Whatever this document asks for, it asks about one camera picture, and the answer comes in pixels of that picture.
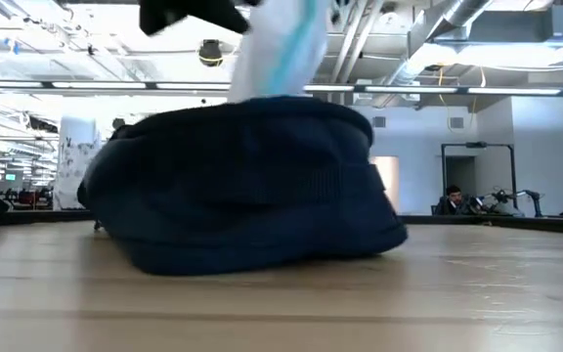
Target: white pillar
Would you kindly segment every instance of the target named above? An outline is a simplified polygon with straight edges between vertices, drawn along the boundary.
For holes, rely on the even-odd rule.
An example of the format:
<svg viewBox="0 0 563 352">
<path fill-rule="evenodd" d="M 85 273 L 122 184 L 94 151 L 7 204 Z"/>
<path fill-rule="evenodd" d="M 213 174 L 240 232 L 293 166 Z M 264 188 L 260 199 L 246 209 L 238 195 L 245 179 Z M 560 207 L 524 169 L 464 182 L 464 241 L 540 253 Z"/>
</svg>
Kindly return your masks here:
<svg viewBox="0 0 563 352">
<path fill-rule="evenodd" d="M 102 146 L 94 117 L 65 114 L 60 124 L 54 210 L 80 209 L 77 188 L 90 161 Z"/>
</svg>

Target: wooden table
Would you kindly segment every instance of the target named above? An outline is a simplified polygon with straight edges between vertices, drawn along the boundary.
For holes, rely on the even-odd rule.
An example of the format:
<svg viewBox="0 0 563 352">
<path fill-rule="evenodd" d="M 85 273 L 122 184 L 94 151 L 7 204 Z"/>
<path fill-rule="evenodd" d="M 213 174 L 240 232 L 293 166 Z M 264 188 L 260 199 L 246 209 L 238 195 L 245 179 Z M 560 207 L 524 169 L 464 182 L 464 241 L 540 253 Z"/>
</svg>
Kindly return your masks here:
<svg viewBox="0 0 563 352">
<path fill-rule="evenodd" d="M 0 352 L 563 352 L 563 234 L 412 226 L 371 260 L 166 279 L 92 227 L 0 228 Z"/>
</svg>

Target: white wall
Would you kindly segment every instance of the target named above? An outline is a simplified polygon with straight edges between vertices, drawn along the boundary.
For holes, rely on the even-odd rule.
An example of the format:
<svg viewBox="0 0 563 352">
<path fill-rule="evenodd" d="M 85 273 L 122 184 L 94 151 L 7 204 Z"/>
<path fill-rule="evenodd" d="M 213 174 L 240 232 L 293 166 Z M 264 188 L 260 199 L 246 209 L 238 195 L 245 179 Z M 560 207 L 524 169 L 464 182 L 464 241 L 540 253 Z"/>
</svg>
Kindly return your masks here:
<svg viewBox="0 0 563 352">
<path fill-rule="evenodd" d="M 396 156 L 400 170 L 400 213 L 430 214 L 442 195 L 440 145 L 477 140 L 476 118 L 466 108 L 353 107 L 367 118 L 385 116 L 387 127 L 375 129 L 372 156 Z M 465 128 L 451 131 L 449 117 L 464 117 Z M 449 154 L 476 155 L 467 149 L 449 149 Z"/>
<path fill-rule="evenodd" d="M 503 99 L 477 113 L 477 133 L 480 141 L 498 144 L 514 143 L 511 99 Z M 495 188 L 511 190 L 509 150 L 487 148 L 475 157 L 477 195 Z"/>
<path fill-rule="evenodd" d="M 519 189 L 544 195 L 542 213 L 563 211 L 563 98 L 512 98 Z M 519 206 L 528 216 L 530 203 Z"/>
</svg>

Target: black cable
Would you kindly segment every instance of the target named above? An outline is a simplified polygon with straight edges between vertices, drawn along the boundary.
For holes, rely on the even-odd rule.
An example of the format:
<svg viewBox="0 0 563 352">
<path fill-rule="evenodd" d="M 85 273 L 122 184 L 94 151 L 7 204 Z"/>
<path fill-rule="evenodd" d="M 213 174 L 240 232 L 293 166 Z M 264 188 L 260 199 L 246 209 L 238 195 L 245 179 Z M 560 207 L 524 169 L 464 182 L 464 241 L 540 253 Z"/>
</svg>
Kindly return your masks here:
<svg viewBox="0 0 563 352">
<path fill-rule="evenodd" d="M 525 5 L 525 8 L 523 9 L 523 11 L 527 11 L 527 8 L 529 7 L 529 5 L 533 4 L 534 0 L 529 0 L 529 2 L 527 3 L 527 5 Z"/>
</svg>

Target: ceiling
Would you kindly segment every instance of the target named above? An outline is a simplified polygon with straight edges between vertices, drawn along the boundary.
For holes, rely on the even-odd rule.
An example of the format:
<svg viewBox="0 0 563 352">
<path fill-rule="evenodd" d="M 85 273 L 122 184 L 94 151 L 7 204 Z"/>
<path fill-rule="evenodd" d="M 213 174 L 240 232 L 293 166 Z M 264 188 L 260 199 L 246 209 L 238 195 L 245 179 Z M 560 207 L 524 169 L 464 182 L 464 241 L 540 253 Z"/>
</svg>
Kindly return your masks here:
<svg viewBox="0 0 563 352">
<path fill-rule="evenodd" d="M 439 0 L 388 2 L 394 3 L 394 12 L 376 18 L 368 29 L 362 56 L 350 70 L 350 82 L 392 74 L 408 52 L 407 33 L 415 18 L 423 9 L 440 3 Z M 66 4 L 52 0 L 0 0 L 0 5 L 3 3 L 8 4 L 8 11 L 26 14 L 23 16 L 31 17 L 32 21 L 24 22 L 23 16 L 8 18 L 0 14 L 0 80 L 230 82 L 239 54 L 236 47 L 240 35 L 194 18 L 173 25 L 157 36 L 147 37 L 138 28 L 138 6 L 131 0 L 70 0 Z M 495 0 L 488 10 L 535 11 L 551 3 L 552 0 Z M 347 21 L 329 29 L 327 54 L 315 77 L 316 82 L 331 81 L 354 16 L 348 9 L 347 15 Z M 368 10 L 363 16 L 356 41 L 368 23 Z M 200 63 L 198 49 L 206 39 L 223 43 L 222 65 L 208 67 Z M 89 45 L 94 48 L 93 55 L 89 55 Z M 354 61 L 350 56 L 351 51 L 347 53 L 346 62 Z M 478 67 L 453 65 L 444 68 L 440 83 L 479 85 L 485 77 L 489 86 L 519 85 L 525 83 L 528 76 L 527 72 L 490 68 L 484 69 L 482 76 Z M 425 71 L 416 80 L 423 85 L 437 85 L 439 73 Z M 116 117 L 133 123 L 158 111 L 224 101 L 223 97 L 200 93 L 178 96 L 0 94 L 0 136 L 57 137 L 57 134 L 30 128 L 28 117 L 58 125 L 63 113 L 77 113 L 97 117 L 99 128 L 107 137 Z M 429 97 L 419 104 L 442 103 Z M 449 104 L 467 105 L 469 102 L 453 100 Z M 1 144 L 0 154 L 9 153 L 19 143 Z M 54 152 L 52 146 L 45 146 L 41 151 L 43 154 Z"/>
</svg>

